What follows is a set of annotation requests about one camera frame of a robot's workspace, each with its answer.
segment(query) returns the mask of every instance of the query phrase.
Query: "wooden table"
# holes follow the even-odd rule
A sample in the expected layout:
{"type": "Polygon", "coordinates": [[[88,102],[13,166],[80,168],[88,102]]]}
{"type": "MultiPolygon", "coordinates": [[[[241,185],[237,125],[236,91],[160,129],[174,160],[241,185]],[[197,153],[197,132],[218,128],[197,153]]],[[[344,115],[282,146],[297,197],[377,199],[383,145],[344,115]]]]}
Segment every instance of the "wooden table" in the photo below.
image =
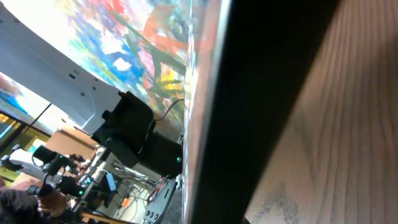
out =
{"type": "Polygon", "coordinates": [[[344,0],[252,198],[256,223],[398,220],[398,2],[344,0]]]}

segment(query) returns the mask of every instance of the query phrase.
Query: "metal rod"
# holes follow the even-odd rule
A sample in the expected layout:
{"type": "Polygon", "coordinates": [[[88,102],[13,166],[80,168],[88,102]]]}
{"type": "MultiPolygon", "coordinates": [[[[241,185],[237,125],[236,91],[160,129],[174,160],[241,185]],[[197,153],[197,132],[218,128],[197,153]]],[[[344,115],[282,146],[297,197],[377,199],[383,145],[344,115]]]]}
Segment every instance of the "metal rod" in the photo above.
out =
{"type": "Polygon", "coordinates": [[[29,125],[29,127],[25,130],[24,134],[27,132],[27,130],[29,130],[31,127],[33,127],[33,124],[36,123],[36,121],[44,114],[45,111],[47,111],[47,109],[50,108],[50,106],[52,105],[52,103],[50,103],[44,110],[43,112],[41,112],[41,114],[39,114],[39,116],[32,122],[32,124],[29,125]]]}

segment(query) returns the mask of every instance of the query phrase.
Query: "mural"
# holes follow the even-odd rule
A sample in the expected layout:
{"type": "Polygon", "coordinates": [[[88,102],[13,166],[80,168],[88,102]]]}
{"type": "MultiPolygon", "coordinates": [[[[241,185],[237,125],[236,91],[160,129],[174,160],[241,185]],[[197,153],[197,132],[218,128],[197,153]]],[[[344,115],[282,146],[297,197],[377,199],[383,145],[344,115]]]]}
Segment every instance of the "mural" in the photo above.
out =
{"type": "MultiPolygon", "coordinates": [[[[184,97],[191,4],[195,18],[205,0],[3,2],[41,38],[94,76],[133,92],[157,116],[184,97]]],[[[183,111],[178,103],[166,117],[179,129],[183,111]]]]}

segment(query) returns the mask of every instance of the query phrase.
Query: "blue object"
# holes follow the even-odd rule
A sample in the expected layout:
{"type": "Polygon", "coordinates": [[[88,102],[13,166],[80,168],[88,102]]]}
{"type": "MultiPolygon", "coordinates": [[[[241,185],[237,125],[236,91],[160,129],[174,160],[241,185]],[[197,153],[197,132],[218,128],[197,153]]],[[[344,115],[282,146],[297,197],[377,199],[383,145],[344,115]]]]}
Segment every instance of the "blue object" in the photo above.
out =
{"type": "Polygon", "coordinates": [[[111,173],[106,174],[106,180],[108,181],[109,189],[111,191],[116,190],[116,184],[114,184],[114,179],[111,173]]]}

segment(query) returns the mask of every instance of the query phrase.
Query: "dark wooden edge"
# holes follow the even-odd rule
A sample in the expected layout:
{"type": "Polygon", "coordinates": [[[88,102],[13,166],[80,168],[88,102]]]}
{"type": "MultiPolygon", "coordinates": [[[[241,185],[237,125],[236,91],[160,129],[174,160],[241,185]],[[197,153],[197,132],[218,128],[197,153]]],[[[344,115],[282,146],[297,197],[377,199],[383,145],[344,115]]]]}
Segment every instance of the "dark wooden edge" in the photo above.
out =
{"type": "Polygon", "coordinates": [[[222,55],[208,83],[188,223],[241,222],[337,5],[231,0],[220,18],[227,27],[215,47],[222,55]]]}

